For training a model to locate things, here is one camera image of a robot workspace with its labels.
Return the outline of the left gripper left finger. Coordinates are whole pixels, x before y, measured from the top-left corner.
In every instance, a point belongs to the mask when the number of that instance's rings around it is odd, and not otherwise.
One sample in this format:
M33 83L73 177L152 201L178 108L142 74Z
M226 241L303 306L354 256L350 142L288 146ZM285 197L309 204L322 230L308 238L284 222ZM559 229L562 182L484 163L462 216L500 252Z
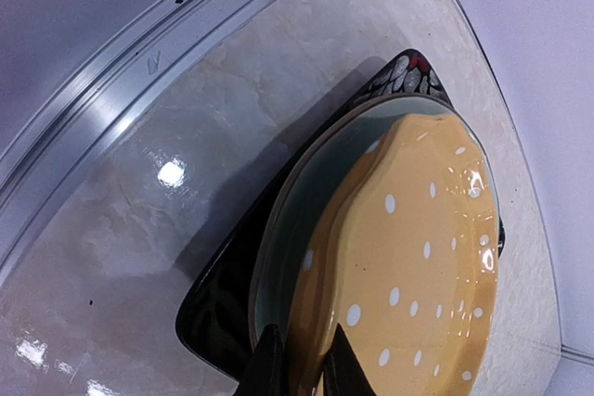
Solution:
M262 332L239 380L236 396L281 396L285 394L285 353L280 330L269 324Z

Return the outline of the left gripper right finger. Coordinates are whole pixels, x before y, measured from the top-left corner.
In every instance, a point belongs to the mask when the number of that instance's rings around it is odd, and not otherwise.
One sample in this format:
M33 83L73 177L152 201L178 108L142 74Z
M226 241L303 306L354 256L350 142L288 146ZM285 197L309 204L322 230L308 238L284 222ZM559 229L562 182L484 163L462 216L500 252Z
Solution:
M323 364L323 391L329 396L375 396L341 325Z

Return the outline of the yellow polka dot plate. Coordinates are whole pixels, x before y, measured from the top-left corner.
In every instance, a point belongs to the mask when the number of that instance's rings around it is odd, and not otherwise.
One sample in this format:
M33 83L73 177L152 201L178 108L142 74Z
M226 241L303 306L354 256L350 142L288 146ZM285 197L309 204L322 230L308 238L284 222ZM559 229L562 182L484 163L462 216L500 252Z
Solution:
M379 395L467 395L497 294L497 198L454 114L410 114L358 159L303 258L288 332L292 395L311 395L337 329Z

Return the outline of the black floral square plate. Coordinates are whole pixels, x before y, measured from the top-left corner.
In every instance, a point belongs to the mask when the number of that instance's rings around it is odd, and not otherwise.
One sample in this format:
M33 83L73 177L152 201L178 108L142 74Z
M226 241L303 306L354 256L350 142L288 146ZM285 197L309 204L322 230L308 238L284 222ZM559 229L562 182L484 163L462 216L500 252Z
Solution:
M407 49L342 105L281 169L239 220L181 305L175 328L179 338L193 353L239 383L258 343L250 336L250 291L256 261L274 203L291 170L330 126L354 108L377 97L412 95L427 96L455 111L426 57L415 49ZM505 240L499 203L498 215L499 259ZM288 390L289 357L285 349L284 353L284 395L292 395Z

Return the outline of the light teal round plate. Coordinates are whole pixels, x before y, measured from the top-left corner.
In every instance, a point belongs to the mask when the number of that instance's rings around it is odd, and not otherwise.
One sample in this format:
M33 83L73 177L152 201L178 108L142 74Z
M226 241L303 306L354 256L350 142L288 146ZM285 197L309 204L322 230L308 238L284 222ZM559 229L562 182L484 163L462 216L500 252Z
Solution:
M250 336L258 341L277 325L288 353L291 302L303 258L317 222L347 173L367 149L410 114L454 114L484 148L468 124L449 107L422 95L383 96L347 113L310 146L280 189L256 261L250 291ZM484 153L492 183L492 172Z

